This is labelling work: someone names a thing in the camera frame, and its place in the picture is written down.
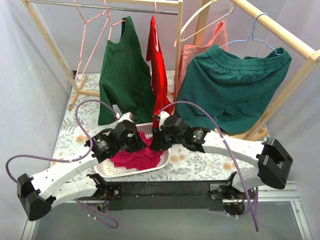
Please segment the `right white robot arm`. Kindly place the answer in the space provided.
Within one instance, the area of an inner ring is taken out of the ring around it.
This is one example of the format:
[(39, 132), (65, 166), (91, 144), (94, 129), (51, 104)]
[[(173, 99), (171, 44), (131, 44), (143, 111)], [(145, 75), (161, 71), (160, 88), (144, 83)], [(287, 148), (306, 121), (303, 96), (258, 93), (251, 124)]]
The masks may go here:
[(277, 139), (250, 141), (220, 136), (208, 128), (190, 127), (179, 116), (165, 111), (155, 115), (155, 119), (159, 125), (152, 130), (152, 150), (160, 152), (182, 145), (191, 152), (230, 156), (252, 166), (244, 172), (232, 172), (224, 184), (211, 187), (213, 199), (237, 199), (263, 185), (277, 190), (286, 187), (293, 158)]

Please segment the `magenta t shirt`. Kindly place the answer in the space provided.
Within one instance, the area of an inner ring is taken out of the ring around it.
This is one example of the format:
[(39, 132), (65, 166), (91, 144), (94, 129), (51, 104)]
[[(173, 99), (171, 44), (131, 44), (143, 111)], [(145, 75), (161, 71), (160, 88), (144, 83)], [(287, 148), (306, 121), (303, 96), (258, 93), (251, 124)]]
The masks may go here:
[(115, 167), (125, 167), (126, 169), (137, 169), (138, 171), (155, 168), (160, 160), (163, 151), (155, 151), (150, 149), (153, 137), (146, 138), (146, 135), (139, 131), (139, 135), (146, 148), (137, 152), (129, 153), (125, 150), (118, 152), (114, 157), (110, 158)]

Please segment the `pink wire hanger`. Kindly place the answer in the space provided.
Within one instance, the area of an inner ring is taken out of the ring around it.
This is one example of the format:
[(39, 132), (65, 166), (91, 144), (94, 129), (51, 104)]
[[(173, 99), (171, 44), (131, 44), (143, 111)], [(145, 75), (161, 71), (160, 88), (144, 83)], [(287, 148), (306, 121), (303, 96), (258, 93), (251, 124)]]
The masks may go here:
[(76, 66), (75, 79), (80, 81), (88, 70), (90, 62), (96, 52), (101, 37), (110, 23), (110, 10), (107, 1), (102, 1), (102, 9), (97, 14), (85, 14), (84, 6), (78, 0), (73, 4), (83, 22), (82, 36), (80, 39), (79, 60)]

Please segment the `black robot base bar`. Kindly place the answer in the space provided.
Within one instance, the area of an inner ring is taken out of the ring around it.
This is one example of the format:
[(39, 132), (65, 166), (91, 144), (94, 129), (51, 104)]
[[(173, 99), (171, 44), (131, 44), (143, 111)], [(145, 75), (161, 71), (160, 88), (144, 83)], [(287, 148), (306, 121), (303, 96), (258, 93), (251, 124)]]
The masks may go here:
[(108, 182), (99, 197), (83, 201), (108, 201), (110, 211), (205, 209), (239, 216), (247, 210), (244, 194), (226, 181), (118, 181)]

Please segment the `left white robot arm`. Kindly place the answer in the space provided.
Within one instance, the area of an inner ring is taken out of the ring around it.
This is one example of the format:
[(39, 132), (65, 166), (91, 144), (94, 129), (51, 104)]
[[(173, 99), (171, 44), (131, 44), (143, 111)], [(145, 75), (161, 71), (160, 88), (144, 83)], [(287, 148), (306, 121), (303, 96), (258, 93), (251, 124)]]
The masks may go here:
[(27, 218), (30, 221), (38, 220), (52, 208), (79, 198), (112, 198), (116, 188), (108, 186), (99, 174), (90, 174), (78, 181), (72, 181), (72, 178), (120, 151), (134, 153), (146, 146), (137, 126), (129, 120), (123, 120), (115, 128), (104, 129), (87, 140), (78, 151), (80, 155), (86, 154), (86, 157), (75, 162), (56, 164), (32, 176), (21, 175), (17, 179), (17, 196)]

